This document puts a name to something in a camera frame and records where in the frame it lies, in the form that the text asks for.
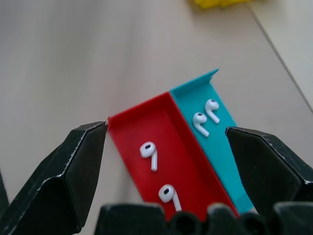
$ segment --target tray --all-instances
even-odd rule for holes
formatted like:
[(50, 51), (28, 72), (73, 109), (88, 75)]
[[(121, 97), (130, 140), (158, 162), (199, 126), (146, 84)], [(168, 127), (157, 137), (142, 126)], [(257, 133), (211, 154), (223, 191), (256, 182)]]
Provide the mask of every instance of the tray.
[[(241, 183), (234, 157), (225, 136), (226, 127), (236, 126), (236, 124), (210, 84), (212, 76), (217, 71), (218, 69), (174, 88), (170, 93), (215, 169), (232, 202), (239, 213), (243, 213), (250, 210), (253, 204)], [(202, 125), (210, 132), (209, 137), (206, 138), (194, 127), (192, 117), (196, 112), (206, 114), (204, 105), (208, 99), (214, 99), (219, 103), (220, 107), (214, 113), (221, 121), (219, 124), (215, 124), (207, 117), (207, 122)]]
[[(169, 92), (110, 117), (108, 126), (142, 199), (161, 204), (167, 220), (175, 208), (172, 201), (163, 203), (158, 197), (165, 184), (176, 189), (182, 210), (200, 220), (205, 220), (207, 206), (215, 202), (237, 213)], [(151, 171), (151, 158), (144, 159), (139, 152), (147, 141), (156, 145), (156, 172)]]

